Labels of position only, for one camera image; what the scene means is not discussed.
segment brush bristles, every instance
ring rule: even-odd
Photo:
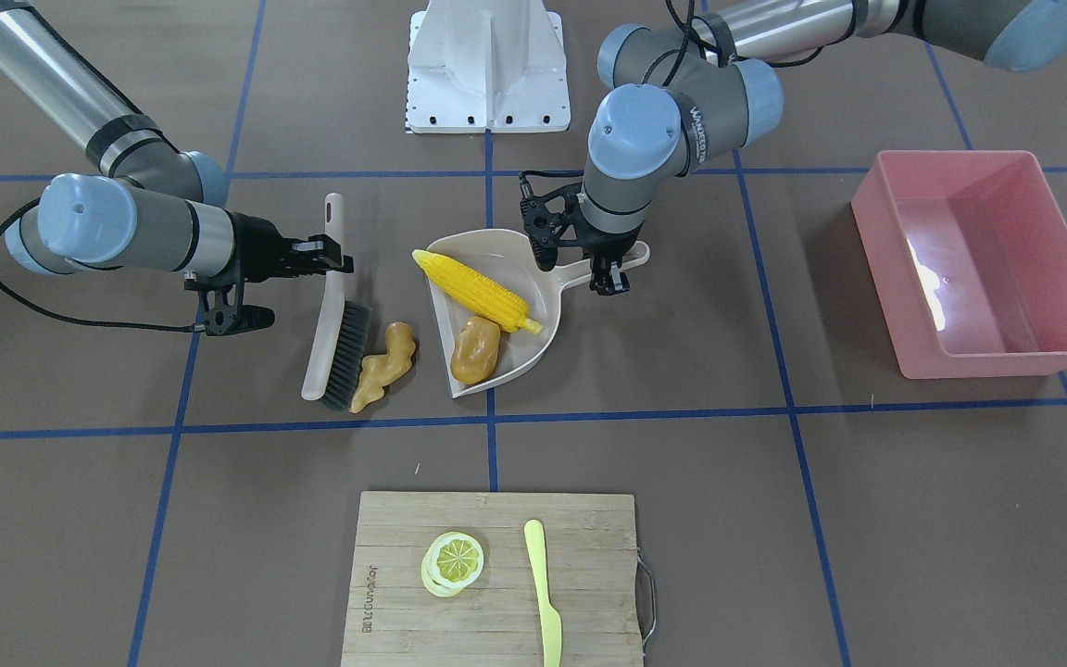
[[[345,301],[344,319],[340,320],[340,336],[335,342],[335,356],[332,371],[327,377],[327,392],[321,400],[330,409],[348,412],[352,395],[361,381],[361,359],[368,346],[368,320],[372,308]]]

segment yellow corn cob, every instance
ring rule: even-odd
[[[495,321],[510,334],[517,329],[541,333],[542,325],[529,317],[529,304],[495,280],[447,255],[427,250],[415,250],[412,255],[432,283],[469,312]]]

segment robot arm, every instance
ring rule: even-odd
[[[0,70],[111,178],[224,206],[221,168],[181,153],[150,117],[101,76],[30,3],[0,0]]]
[[[590,128],[582,182],[537,195],[521,178],[539,269],[552,269],[559,247],[582,247],[592,290],[626,291],[620,261],[656,187],[779,125],[783,91],[767,60],[886,32],[1013,72],[1067,50],[1067,0],[745,0],[687,18],[656,31],[618,27],[602,44],[599,75],[612,90]],[[547,207],[555,198],[564,203],[559,215]]]
[[[55,177],[38,205],[4,231],[26,269],[185,271],[212,336],[274,321],[270,308],[242,302],[245,283],[352,270],[352,257],[330,237],[285,239],[266,220],[221,208],[228,182],[216,161],[175,148],[25,1],[0,0],[0,70],[105,174]]]

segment toy ginger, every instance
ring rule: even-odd
[[[414,329],[403,321],[395,321],[385,328],[385,354],[369,354],[361,360],[361,381],[356,384],[356,393],[352,395],[352,404],[348,412],[359,413],[365,406],[381,400],[385,396],[385,387],[405,376],[405,371],[414,366],[411,356],[417,346],[414,342]]]

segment brush handle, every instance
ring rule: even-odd
[[[323,233],[340,245],[344,252],[344,195],[330,193],[323,197]],[[340,337],[344,321],[344,273],[330,270],[323,275],[323,300],[319,307],[319,322],[315,324],[313,353],[307,361],[304,376],[304,400],[318,401],[327,392],[327,377],[332,372],[335,345]]]

